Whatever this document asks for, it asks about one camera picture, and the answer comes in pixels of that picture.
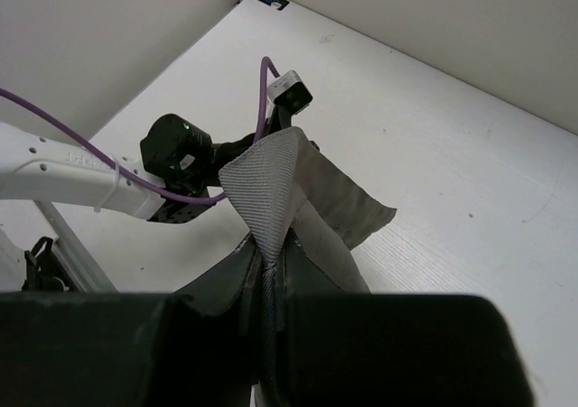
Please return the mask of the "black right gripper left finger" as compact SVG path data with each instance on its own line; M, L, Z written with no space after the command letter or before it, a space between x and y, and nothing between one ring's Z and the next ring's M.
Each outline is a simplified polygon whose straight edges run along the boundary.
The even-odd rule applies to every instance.
M246 406L258 382L261 255L246 238L169 294L64 291L27 251L1 297L4 406Z

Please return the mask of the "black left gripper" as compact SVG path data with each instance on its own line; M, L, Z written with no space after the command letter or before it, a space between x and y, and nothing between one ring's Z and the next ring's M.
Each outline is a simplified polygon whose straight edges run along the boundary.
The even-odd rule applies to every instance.
M264 136L292 126L291 113L272 113ZM176 114L157 119L140 143L144 170L162 179L170 192L208 198L208 187L220 187L219 170L243 154L254 134L230 143L213 143L208 133ZM163 205L148 222L187 223L216 203L197 205L164 197Z

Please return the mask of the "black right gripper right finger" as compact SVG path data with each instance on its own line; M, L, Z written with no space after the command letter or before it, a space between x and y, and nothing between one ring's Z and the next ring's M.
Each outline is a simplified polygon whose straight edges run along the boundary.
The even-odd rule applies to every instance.
M509 327L469 294L347 292L295 234L279 259L277 381L292 406L531 406Z

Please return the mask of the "grey pleated skirt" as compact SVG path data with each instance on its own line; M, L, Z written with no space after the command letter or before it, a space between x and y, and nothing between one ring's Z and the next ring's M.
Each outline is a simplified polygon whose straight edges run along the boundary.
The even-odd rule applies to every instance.
M219 171L231 205L268 263L293 230L306 256L344 291L366 292L351 251L387 225L394 208L372 198L291 127L258 141Z

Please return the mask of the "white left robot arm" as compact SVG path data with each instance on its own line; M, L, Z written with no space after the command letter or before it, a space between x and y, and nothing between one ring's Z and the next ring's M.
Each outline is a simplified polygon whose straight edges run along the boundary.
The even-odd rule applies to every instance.
M136 160L102 162L88 151L1 125L1 197L104 208L154 223L184 224L211 208L219 170L253 143L214 143L176 114L159 117Z

